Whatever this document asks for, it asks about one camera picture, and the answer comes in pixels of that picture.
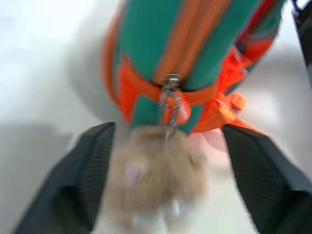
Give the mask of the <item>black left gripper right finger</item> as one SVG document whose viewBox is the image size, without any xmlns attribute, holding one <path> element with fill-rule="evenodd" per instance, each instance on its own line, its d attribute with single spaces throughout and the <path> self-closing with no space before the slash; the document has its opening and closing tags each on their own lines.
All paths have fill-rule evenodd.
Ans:
<svg viewBox="0 0 312 234">
<path fill-rule="evenodd" d="M 310 234 L 312 184 L 266 135 L 222 128 L 238 190 L 260 234 Z"/>
</svg>

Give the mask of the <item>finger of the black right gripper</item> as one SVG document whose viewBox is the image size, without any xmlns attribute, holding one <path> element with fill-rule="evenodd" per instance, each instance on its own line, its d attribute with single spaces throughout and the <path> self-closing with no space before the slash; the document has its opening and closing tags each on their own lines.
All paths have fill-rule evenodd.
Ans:
<svg viewBox="0 0 312 234">
<path fill-rule="evenodd" d="M 303 7 L 298 5 L 297 0 L 291 1 L 292 16 L 296 25 L 300 47 L 303 54 L 305 68 L 312 83 L 312 1 L 309 0 Z"/>
</svg>

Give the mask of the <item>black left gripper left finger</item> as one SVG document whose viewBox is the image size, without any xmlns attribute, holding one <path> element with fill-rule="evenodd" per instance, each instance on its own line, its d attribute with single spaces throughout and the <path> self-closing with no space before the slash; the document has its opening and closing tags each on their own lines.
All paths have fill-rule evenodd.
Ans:
<svg viewBox="0 0 312 234">
<path fill-rule="evenodd" d="M 115 124 L 85 131 L 51 170 L 15 234 L 90 234 L 107 179 Z"/>
</svg>

